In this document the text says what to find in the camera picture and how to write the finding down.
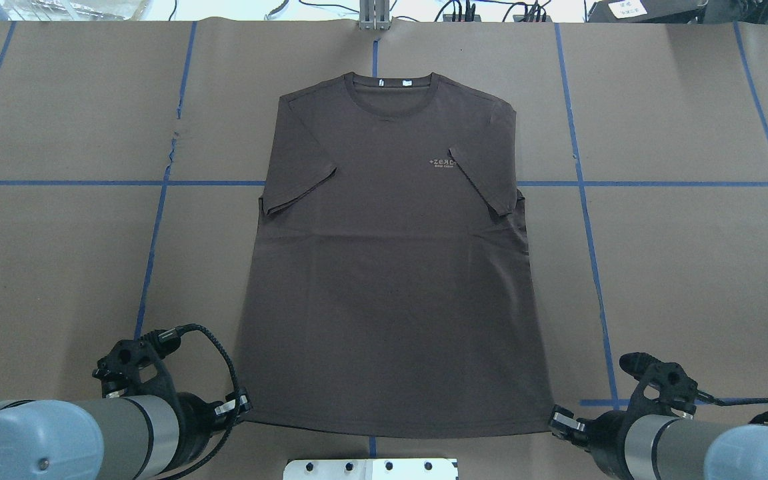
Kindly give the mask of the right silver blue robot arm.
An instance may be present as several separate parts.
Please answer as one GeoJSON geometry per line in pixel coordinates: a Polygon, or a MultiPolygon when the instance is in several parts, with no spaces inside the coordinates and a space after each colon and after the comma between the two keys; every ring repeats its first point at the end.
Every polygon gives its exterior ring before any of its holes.
{"type": "Polygon", "coordinates": [[[583,419],[554,406],[548,428],[611,479],[768,479],[768,425],[761,423],[628,411],[583,419]]]}

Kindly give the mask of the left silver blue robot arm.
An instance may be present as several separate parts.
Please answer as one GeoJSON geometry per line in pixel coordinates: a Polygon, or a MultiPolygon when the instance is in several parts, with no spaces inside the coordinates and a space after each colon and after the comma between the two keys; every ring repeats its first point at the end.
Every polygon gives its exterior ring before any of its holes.
{"type": "Polygon", "coordinates": [[[244,390],[216,402],[188,393],[0,401],[0,479],[180,479],[251,407],[244,390]]]}

